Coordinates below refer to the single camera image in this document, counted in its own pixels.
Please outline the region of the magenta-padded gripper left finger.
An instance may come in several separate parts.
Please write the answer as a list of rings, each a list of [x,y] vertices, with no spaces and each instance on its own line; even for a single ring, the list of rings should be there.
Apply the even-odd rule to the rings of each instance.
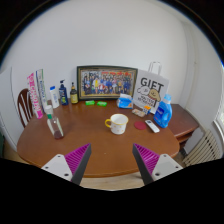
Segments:
[[[42,169],[79,185],[83,178],[90,155],[91,144],[88,143],[66,155],[55,155],[42,167]]]

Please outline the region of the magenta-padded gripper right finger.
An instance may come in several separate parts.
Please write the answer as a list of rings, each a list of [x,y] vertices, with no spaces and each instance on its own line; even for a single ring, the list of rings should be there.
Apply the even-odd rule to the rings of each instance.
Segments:
[[[133,145],[132,153],[145,185],[182,169],[168,154],[158,155],[139,144]]]

